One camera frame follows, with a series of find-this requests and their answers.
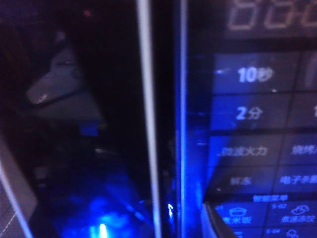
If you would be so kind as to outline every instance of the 2分 button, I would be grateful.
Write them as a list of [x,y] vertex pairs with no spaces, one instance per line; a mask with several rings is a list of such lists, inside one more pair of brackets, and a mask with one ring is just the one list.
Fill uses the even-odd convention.
[[211,130],[282,128],[290,95],[216,96],[211,104]]

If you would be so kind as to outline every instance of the display digits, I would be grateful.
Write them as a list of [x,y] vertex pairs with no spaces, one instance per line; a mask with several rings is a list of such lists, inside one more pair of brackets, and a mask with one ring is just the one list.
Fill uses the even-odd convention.
[[306,6],[300,11],[297,3],[295,0],[233,0],[227,26],[233,31],[252,30],[259,24],[259,13],[264,9],[264,20],[260,21],[266,29],[286,29],[297,22],[302,27],[317,27],[317,0],[305,1]]
[[311,20],[313,18],[313,14],[316,14],[317,12],[317,0],[311,1],[310,4],[308,4],[305,7],[304,15],[301,20],[301,24],[304,27],[317,27],[317,19]]
[[[279,9],[286,9],[287,13],[283,21],[274,22],[273,17],[277,14]],[[264,26],[267,29],[283,29],[292,24],[292,19],[295,12],[295,1],[294,0],[271,0],[271,5],[268,8]]]
[[[251,30],[256,23],[258,16],[258,5],[257,3],[261,0],[245,2],[243,0],[234,0],[233,7],[230,11],[228,27],[231,30]],[[240,11],[248,11],[250,13],[249,22],[241,24],[238,22]]]

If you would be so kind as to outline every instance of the blue light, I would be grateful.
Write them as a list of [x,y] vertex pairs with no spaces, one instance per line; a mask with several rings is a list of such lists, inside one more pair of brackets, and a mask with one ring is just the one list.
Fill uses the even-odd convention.
[[105,224],[99,226],[100,238],[108,238],[107,227]]
[[90,227],[89,232],[90,232],[90,238],[97,238],[95,227]]
[[173,209],[174,209],[174,207],[169,203],[168,204],[168,214],[169,214],[170,218],[173,217]]
[[82,135],[98,136],[98,126],[100,121],[81,121],[78,123]]
[[142,216],[142,214],[139,213],[139,212],[134,213],[134,216],[136,216],[136,217],[137,217],[139,220],[141,220],[141,221],[144,220],[144,216]]

